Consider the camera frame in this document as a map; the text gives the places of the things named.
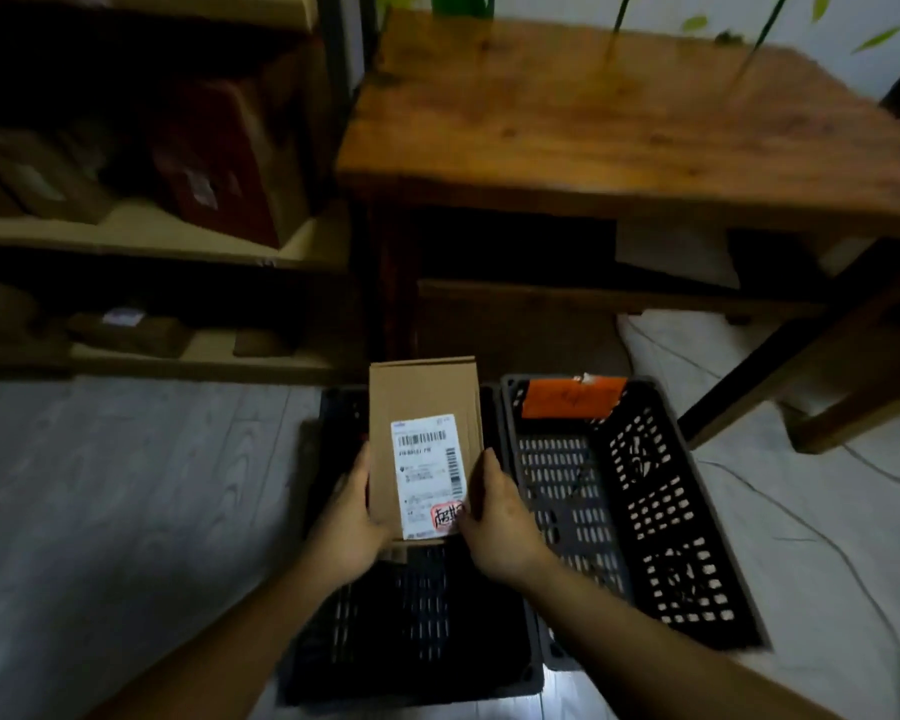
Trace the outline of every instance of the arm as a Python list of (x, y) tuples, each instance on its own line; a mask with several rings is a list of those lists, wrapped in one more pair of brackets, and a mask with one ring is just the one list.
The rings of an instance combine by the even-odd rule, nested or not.
[(836, 718), (565, 567), (490, 450), (482, 482), (475, 504), (457, 519), (474, 563), (527, 597), (620, 718)]
[(367, 514), (366, 447), (313, 526), (300, 557), (88, 720), (243, 720), (297, 632), (331, 593), (362, 576), (387, 542)]

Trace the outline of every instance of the plastic basket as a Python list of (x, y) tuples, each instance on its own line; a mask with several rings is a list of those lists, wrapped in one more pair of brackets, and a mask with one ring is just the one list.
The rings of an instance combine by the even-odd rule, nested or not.
[[(658, 383), (627, 381), (606, 419), (523, 419), (530, 376), (503, 379), (515, 478), (565, 564), (717, 650), (767, 645)], [(578, 669), (539, 621), (544, 663)]]
[[(483, 441), (505, 467), (498, 386), (480, 389)], [(327, 389), (309, 527), (368, 431), (368, 390)], [(378, 561), (331, 596), (281, 663), (282, 700), (318, 711), (431, 705), (543, 689), (536, 617), (519, 594), (484, 577), (459, 536)]]

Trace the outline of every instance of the orange tag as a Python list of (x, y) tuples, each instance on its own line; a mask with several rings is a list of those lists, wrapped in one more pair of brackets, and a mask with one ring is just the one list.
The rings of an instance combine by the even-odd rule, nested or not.
[(590, 377), (587, 383), (574, 379), (531, 379), (523, 402), (524, 420), (601, 420), (609, 417), (627, 379)]

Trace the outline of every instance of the red stamp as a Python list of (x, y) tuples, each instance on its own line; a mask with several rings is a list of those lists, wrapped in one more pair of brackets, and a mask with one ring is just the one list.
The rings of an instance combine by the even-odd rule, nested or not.
[(464, 503), (460, 500), (434, 505), (430, 508), (430, 520), (433, 523), (433, 530), (441, 533), (449, 531), (457, 519), (457, 513), (463, 509)]

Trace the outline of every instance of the wall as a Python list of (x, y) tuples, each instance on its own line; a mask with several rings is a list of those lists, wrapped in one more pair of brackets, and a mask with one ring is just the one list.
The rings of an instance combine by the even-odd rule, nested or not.
[[(427, 9), (430, 0), (378, 0)], [(497, 17), (613, 27), (621, 0), (496, 0)], [(777, 0), (630, 0), (624, 28), (755, 42)], [(787, 0), (768, 43), (803, 51), (850, 88), (881, 98), (900, 77), (900, 0)]]

